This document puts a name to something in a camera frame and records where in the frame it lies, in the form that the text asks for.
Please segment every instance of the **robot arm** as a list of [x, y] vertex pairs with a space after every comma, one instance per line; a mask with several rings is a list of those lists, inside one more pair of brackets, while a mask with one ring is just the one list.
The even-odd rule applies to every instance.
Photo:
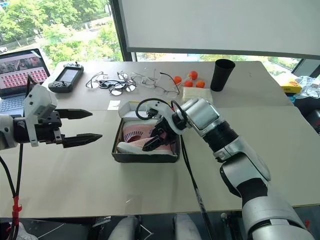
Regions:
[[38, 142], [62, 144], [64, 148], [86, 145], [102, 137], [100, 134], [82, 133], [73, 137], [61, 134], [61, 119], [82, 119], [92, 113], [82, 109], [56, 109], [57, 99], [45, 87], [37, 84], [24, 100], [25, 116], [0, 114], [0, 150], [14, 148], [18, 143]]
[[153, 139], [143, 150], [170, 144], [174, 135], [194, 128], [222, 163], [219, 172], [229, 191], [242, 198], [243, 222], [249, 239], [314, 239], [290, 204], [272, 189], [270, 172], [263, 160], [213, 105], [196, 98], [177, 112], [158, 101], [149, 101], [146, 108], [148, 116], [161, 117], [151, 134]]

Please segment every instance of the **shoe box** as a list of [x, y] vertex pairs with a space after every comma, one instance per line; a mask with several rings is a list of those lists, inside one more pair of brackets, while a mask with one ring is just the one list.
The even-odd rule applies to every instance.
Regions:
[[[138, 101], [128, 101], [118, 109], [121, 122], [117, 130], [113, 148], [112, 156], [114, 160], [119, 163], [175, 163], [179, 159], [180, 155], [180, 138], [176, 136], [176, 142], [171, 144], [171, 150], [173, 155], [170, 154], [134, 154], [134, 153], [120, 153], [117, 151], [117, 145], [119, 142], [124, 141], [123, 125], [127, 121], [139, 121], [140, 119], [136, 115], [136, 109]], [[139, 108], [139, 114], [146, 117], [146, 108], [143, 105]]]

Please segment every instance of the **laptop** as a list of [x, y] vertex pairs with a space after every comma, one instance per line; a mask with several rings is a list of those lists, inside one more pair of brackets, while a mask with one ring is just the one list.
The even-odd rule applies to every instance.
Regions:
[[0, 55], [0, 114], [22, 116], [28, 74], [39, 84], [50, 76], [38, 48]]

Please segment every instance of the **orange ball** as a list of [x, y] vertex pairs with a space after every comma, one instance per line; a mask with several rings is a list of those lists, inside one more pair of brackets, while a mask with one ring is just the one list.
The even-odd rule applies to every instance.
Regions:
[[187, 81], [184, 82], [184, 86], [185, 87], [192, 87], [193, 85], [194, 85], [194, 83], [192, 81], [190, 81], [190, 80], [187, 80]]
[[202, 81], [202, 80], [199, 80], [199, 81], [197, 81], [196, 82], [196, 84], [195, 84], [195, 86], [197, 87], [197, 88], [204, 88], [205, 87], [205, 81]]
[[198, 77], [198, 73], [196, 71], [191, 71], [188, 75], [192, 80], [196, 80]]
[[174, 81], [175, 84], [179, 84], [179, 83], [181, 83], [182, 78], [181, 78], [180, 76], [175, 76], [175, 77], [173, 78], [173, 81]]

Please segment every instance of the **laptop screen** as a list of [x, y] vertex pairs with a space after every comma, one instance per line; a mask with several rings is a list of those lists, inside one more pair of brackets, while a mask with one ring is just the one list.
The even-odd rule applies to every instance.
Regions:
[[50, 76], [39, 49], [0, 55], [0, 97], [24, 94], [28, 73], [40, 84]]

